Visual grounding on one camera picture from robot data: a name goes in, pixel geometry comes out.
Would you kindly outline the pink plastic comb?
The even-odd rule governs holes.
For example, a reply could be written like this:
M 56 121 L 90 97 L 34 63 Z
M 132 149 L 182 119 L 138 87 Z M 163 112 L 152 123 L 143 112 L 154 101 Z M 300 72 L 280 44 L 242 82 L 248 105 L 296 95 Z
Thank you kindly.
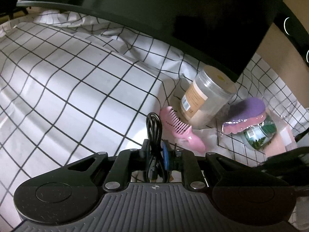
M 171 106 L 160 111 L 160 119 L 163 127 L 167 129 L 175 139 L 184 141 L 193 151 L 206 152 L 206 146 L 197 135 L 192 132 L 192 126 L 181 121 Z

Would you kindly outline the pink cardboard box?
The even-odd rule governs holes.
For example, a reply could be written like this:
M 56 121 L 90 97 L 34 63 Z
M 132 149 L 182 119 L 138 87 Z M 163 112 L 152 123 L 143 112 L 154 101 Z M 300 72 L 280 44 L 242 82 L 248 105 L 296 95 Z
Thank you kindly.
M 277 130 L 269 143 L 264 147 L 267 158 L 292 151 L 297 148 L 292 131 L 288 125 Z

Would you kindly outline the purple pink hairbrush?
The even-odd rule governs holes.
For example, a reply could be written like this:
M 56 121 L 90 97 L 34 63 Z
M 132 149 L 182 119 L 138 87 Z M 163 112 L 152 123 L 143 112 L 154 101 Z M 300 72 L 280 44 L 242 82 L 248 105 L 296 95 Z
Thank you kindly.
M 237 134 L 261 124 L 266 116 L 263 100 L 257 97 L 247 98 L 230 107 L 227 118 L 222 124 L 222 132 L 226 135 Z

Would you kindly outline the clear plastic jar tan label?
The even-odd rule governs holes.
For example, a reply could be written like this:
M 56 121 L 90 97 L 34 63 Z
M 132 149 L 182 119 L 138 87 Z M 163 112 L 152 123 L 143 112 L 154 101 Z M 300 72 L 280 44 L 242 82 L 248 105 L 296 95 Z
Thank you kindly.
M 236 94 L 235 83 L 219 69 L 205 65 L 180 102 L 180 113 L 194 129 L 203 129 Z

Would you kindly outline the white black-grid tablecloth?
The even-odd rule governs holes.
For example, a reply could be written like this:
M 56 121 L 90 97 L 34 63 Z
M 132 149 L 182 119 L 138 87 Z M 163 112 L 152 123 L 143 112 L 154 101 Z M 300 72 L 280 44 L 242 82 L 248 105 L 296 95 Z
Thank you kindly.
M 177 104 L 204 63 L 129 27 L 48 10 L 1 24 L 1 231 L 14 193 L 97 152 L 142 146 L 146 116 Z

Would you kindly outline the black flat monitor screen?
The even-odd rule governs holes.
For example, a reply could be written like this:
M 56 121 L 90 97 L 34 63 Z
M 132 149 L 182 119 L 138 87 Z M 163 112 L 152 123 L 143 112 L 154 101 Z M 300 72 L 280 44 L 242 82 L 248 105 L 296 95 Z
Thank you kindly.
M 283 0 L 18 0 L 110 20 L 214 66 L 232 81 L 257 51 Z

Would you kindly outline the black wall power strip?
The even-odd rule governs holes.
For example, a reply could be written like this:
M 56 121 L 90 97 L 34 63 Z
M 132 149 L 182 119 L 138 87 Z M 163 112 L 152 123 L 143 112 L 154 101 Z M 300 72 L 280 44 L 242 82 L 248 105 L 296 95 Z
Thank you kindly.
M 308 66 L 309 35 L 292 10 L 282 2 L 273 20 L 285 34 Z

